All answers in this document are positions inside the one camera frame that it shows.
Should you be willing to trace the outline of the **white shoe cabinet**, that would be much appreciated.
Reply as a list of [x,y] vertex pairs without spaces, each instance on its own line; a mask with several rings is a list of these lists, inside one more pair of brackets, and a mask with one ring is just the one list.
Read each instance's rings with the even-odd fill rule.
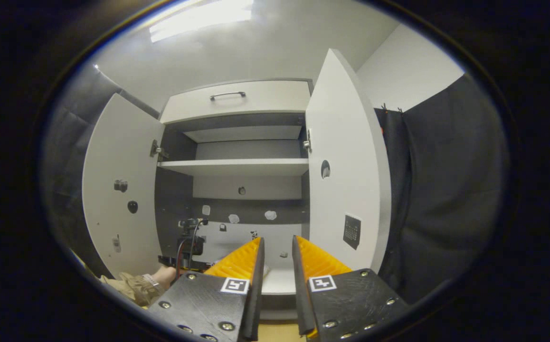
[[[162,123],[165,128],[160,147],[169,154],[164,161],[308,159],[308,153],[302,147],[305,111],[221,115],[181,123]],[[301,126],[301,132],[298,139],[211,143],[196,143],[184,134],[203,129],[273,125]],[[193,177],[156,165],[155,218],[158,212],[156,193],[163,190],[175,196],[169,204],[162,206],[165,212],[174,214],[170,228],[189,217],[209,220],[205,228],[199,228],[199,236],[206,239],[200,261],[219,260],[257,235],[266,243],[267,266],[293,266],[292,238],[302,236],[309,240],[309,186],[308,171],[300,177]],[[157,225],[156,229],[160,255],[173,255],[173,243],[166,242],[166,234],[159,233]]]

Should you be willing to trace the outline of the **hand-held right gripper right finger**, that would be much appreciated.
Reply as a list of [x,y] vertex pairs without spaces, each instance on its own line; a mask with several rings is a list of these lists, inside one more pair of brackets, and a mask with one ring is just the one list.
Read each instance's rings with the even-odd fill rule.
[[352,270],[301,236],[292,256],[297,326],[308,342],[359,342],[410,308],[375,271]]

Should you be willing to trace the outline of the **ceiling light panel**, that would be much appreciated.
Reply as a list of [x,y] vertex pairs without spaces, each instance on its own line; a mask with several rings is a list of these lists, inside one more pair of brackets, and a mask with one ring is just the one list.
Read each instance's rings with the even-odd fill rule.
[[254,0],[218,0],[174,13],[149,27],[151,42],[210,26],[249,21],[253,3]]

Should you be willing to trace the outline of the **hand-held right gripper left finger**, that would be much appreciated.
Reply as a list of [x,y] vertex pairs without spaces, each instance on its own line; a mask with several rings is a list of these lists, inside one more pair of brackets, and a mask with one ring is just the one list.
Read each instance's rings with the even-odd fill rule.
[[192,342],[257,342],[265,255],[254,238],[204,273],[184,273],[148,312]]

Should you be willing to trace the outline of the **white cabinet door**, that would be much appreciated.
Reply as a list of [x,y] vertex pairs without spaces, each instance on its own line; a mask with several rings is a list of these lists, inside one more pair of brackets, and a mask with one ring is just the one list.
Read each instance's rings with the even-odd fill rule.
[[325,56],[305,118],[308,238],[353,270],[379,272],[392,216],[387,149],[372,102],[335,48]]
[[106,103],[88,144],[82,203],[91,241],[112,275],[154,272],[161,253],[155,178],[165,126],[119,94]]

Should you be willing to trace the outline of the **white cabinet drawer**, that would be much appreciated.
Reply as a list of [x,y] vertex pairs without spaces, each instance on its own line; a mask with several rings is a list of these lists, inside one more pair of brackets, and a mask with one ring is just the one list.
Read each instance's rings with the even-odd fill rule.
[[[211,95],[236,91],[244,91],[247,97],[209,100]],[[181,123],[221,115],[303,113],[312,91],[312,80],[303,78],[242,80],[196,87],[170,96],[160,122]]]

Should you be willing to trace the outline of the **white cabinet shelf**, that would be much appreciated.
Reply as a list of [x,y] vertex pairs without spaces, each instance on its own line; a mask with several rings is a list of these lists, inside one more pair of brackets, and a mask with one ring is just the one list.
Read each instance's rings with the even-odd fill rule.
[[298,139],[301,126],[234,126],[185,132],[196,143]]
[[308,171],[308,159],[163,161],[157,166],[193,177],[300,177]]
[[262,294],[267,296],[288,296],[296,293],[296,281],[292,265],[264,266]]

